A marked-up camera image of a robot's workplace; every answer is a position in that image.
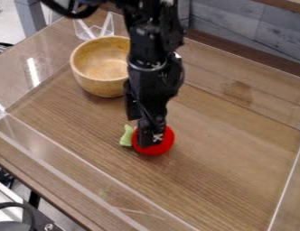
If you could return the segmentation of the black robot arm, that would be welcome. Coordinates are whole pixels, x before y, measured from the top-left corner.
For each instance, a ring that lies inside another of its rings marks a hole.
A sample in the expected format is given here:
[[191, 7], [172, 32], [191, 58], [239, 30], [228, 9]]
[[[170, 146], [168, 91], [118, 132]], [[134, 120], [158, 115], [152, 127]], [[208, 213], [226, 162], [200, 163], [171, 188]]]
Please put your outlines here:
[[104, 4], [120, 10], [130, 36], [124, 82], [127, 117], [138, 122], [136, 144], [147, 148], [162, 143], [167, 132], [167, 103], [183, 83], [183, 66], [176, 54], [184, 35], [178, 0], [73, 0], [76, 10], [57, 0], [40, 1], [71, 19], [91, 16]]

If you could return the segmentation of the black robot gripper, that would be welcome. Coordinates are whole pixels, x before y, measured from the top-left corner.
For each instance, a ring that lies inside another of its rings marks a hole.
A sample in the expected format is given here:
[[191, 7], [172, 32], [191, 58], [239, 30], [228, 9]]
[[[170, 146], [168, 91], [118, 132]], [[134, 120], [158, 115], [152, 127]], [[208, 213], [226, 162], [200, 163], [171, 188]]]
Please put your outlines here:
[[138, 120], [136, 143], [142, 148], [162, 143], [166, 132], [167, 103], [183, 83], [179, 58], [168, 57], [162, 69], [148, 70], [128, 65], [124, 82], [126, 113]]

